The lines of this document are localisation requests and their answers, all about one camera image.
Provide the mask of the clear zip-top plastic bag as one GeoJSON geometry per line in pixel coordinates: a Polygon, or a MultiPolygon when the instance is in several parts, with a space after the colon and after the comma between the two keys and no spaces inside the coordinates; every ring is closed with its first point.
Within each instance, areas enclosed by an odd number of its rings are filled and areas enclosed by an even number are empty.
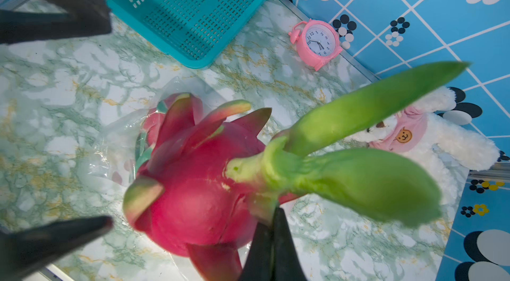
{"type": "Polygon", "coordinates": [[[132,229],[191,260],[205,280],[237,280],[239,249],[254,235],[253,190],[226,175],[230,161],[264,150],[258,134],[271,109],[246,100],[211,108],[202,92],[173,79],[151,108],[108,125],[82,172],[126,188],[132,229]]]}

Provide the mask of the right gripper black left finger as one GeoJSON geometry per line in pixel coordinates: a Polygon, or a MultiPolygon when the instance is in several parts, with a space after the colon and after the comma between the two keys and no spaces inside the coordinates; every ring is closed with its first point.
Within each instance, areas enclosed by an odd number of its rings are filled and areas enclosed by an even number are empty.
{"type": "Polygon", "coordinates": [[[273,231],[258,223],[243,271],[238,281],[270,281],[272,278],[273,231]]]}

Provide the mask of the pink dragon fruit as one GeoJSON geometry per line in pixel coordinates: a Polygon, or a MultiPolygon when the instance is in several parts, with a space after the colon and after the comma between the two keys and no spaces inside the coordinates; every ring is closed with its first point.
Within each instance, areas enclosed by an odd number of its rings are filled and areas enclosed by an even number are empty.
{"type": "Polygon", "coordinates": [[[304,280],[282,204],[316,194],[375,221],[415,227],[440,215],[441,192],[415,162],[378,149],[320,149],[400,112],[455,79],[465,62],[425,64],[317,107],[264,144],[270,108],[246,100],[209,114],[190,93],[148,117],[126,190],[130,226],[187,257],[205,280],[304,280]]]}

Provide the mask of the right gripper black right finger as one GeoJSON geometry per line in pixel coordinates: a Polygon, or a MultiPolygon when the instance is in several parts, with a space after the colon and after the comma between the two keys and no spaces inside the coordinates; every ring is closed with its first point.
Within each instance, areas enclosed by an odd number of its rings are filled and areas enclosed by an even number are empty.
{"type": "Polygon", "coordinates": [[[284,209],[277,208],[273,218],[274,262],[272,280],[307,281],[293,242],[284,209]]]}

